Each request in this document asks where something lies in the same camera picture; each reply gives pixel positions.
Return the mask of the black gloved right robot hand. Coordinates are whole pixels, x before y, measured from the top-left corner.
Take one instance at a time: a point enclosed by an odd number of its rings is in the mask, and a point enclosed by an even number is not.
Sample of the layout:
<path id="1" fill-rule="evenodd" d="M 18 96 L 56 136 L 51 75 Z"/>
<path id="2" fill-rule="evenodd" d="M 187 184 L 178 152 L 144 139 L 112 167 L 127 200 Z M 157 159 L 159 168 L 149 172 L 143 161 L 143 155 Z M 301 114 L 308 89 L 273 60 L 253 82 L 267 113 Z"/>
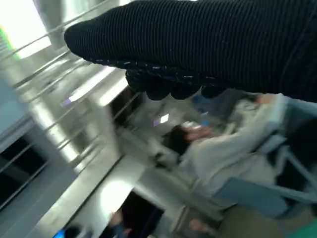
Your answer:
<path id="1" fill-rule="evenodd" d="M 70 26 L 64 40 L 125 70 L 152 100 L 226 89 L 317 100 L 314 0 L 137 0 Z"/>

